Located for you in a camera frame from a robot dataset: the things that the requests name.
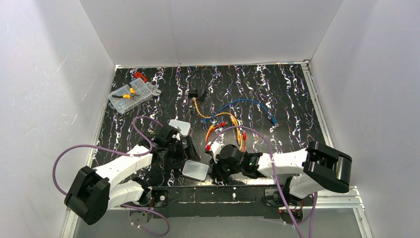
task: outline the clear plastic organizer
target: clear plastic organizer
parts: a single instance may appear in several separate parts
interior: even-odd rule
[[[136,94],[139,96],[136,96],[134,98],[115,98],[113,95],[126,95],[130,93],[130,86],[128,84],[124,85],[123,87],[120,87],[119,89],[111,92],[108,94],[108,98],[111,101],[112,106],[120,113],[124,114],[127,111],[135,108],[136,106],[140,105],[142,102],[147,101],[152,97],[152,91],[150,88],[143,82],[141,78],[134,79],[130,82],[130,84],[133,86],[133,89],[136,91]]]

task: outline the orange pliers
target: orange pliers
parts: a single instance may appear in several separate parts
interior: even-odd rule
[[[131,98],[133,100],[134,97],[140,97],[140,95],[136,94],[136,90],[134,90],[133,85],[131,85],[131,83],[128,83],[128,85],[130,86],[130,94],[124,94],[124,95],[113,95],[113,98]]]

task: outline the small black object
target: small black object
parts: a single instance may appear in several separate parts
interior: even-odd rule
[[[197,98],[198,97],[197,89],[193,89],[193,90],[188,91],[188,97],[189,98]]]
[[[190,135],[187,135],[184,138],[184,140],[186,142],[184,146],[184,151],[185,151],[185,155],[187,156],[187,159],[193,160],[193,161],[201,161],[200,156],[197,153],[196,148],[194,147],[194,143]]]
[[[173,126],[163,125],[159,131],[159,134],[154,137],[154,142],[162,147],[165,147],[168,144],[173,144],[176,142],[175,136],[178,132],[179,130]]]
[[[295,220],[297,223],[301,222],[303,219],[303,211],[296,211],[292,212],[293,216],[295,217]],[[287,212],[280,213],[280,218],[285,221],[287,224],[293,224],[292,219],[290,218],[290,215]]]
[[[212,167],[211,178],[227,180],[232,174],[242,172],[252,179],[265,177],[258,169],[258,160],[262,153],[241,152],[235,145],[225,145],[218,155],[217,163],[210,162]]]
[[[303,172],[325,189],[345,193],[350,190],[352,158],[317,141],[309,143]]]
[[[110,184],[94,170],[85,166],[79,170],[68,191],[64,204],[88,225],[96,223],[108,209]]]
[[[283,187],[283,195],[288,202],[289,206],[297,207],[300,204],[302,199],[296,200],[293,199],[290,195],[285,194],[284,187]],[[264,191],[264,197],[261,198],[261,201],[265,203],[268,207],[283,207],[284,203],[281,199],[280,192],[277,189],[266,189]]]
[[[201,96],[199,98],[197,98],[197,101],[202,102],[202,101],[204,101],[204,99],[206,99],[206,97],[207,97],[207,90],[204,89],[204,91],[201,94]]]

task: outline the black tabletop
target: black tabletop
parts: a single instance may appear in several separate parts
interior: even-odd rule
[[[141,72],[152,84],[159,85],[162,94],[123,115],[108,105],[99,136],[99,146],[122,152],[134,147],[140,139],[131,125],[136,116],[151,116],[161,123],[176,119],[191,124],[191,137],[200,155],[200,163],[208,164],[210,156],[205,154],[207,130],[212,122],[230,122],[230,118],[223,115],[210,122],[201,123],[203,118],[199,116],[194,102],[186,94],[193,89],[197,89],[200,94],[203,91],[207,92],[205,99],[199,103],[199,109],[205,116],[216,113],[226,104],[238,99],[261,102],[274,116],[277,126],[271,123],[262,107],[255,103],[239,102],[224,112],[232,113],[239,124],[262,133],[270,140],[274,153],[293,152],[305,148],[314,140],[324,142],[299,64],[125,68],[116,71],[111,90],[114,91],[134,80],[136,72]],[[137,125],[146,135],[157,129],[154,123],[146,119],[139,120]],[[268,153],[268,147],[261,138],[251,132],[247,132],[247,135],[248,151]],[[222,144],[237,144],[236,133],[232,130],[217,141]],[[114,154],[98,151],[92,166],[109,163],[116,157]],[[250,179],[240,174],[217,184],[209,176],[205,182],[199,182],[183,177],[180,169],[170,168],[165,161],[143,168],[133,176],[140,176],[152,186],[273,184],[271,178]]]

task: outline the white wall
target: white wall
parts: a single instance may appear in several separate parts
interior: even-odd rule
[[[115,64],[302,61],[343,0],[81,0]]]
[[[94,140],[114,66],[78,0],[0,3],[0,237],[57,238],[55,158]],[[89,151],[58,165],[68,190]]]
[[[375,237],[418,237],[420,1],[344,0],[312,70]]]

